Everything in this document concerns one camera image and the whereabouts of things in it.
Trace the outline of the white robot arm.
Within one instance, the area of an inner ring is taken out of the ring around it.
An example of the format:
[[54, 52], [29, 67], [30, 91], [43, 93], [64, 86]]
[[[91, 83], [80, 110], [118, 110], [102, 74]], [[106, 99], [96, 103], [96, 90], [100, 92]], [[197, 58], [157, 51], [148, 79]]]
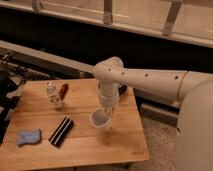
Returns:
[[213, 74], [184, 70], [129, 69], [118, 57], [93, 67], [103, 107], [116, 104], [118, 86], [131, 86], [179, 109], [174, 171], [213, 171]]

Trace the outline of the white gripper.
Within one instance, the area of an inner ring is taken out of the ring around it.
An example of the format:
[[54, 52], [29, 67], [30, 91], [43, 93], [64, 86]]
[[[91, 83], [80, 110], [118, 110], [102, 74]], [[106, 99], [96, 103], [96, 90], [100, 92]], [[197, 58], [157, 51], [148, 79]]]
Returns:
[[107, 108], [107, 120], [110, 120], [112, 114], [119, 102], [119, 90], [117, 83], [101, 82], [99, 88], [99, 102], [101, 108]]

